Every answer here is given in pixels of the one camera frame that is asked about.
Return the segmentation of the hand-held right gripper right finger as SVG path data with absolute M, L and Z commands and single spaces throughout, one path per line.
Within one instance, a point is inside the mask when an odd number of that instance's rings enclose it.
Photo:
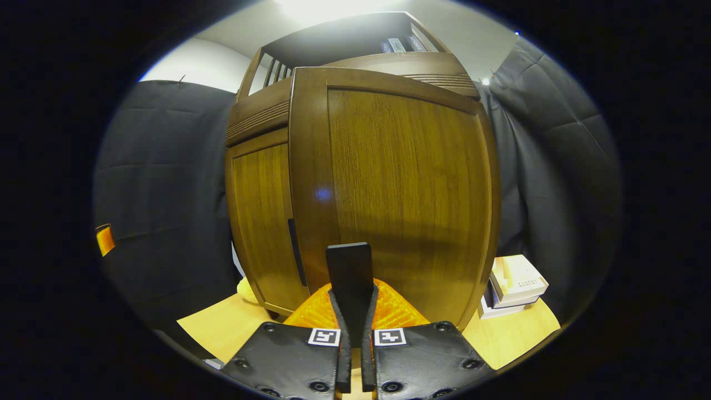
M 450 321 L 428 321 L 375 279 L 361 347 L 362 387 L 375 399 L 437 399 L 495 371 Z

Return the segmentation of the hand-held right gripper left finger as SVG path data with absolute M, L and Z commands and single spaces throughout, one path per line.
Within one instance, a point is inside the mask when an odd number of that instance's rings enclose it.
M 221 372 L 271 399 L 340 399 L 351 389 L 351 349 L 326 284 L 286 321 L 262 322 Z

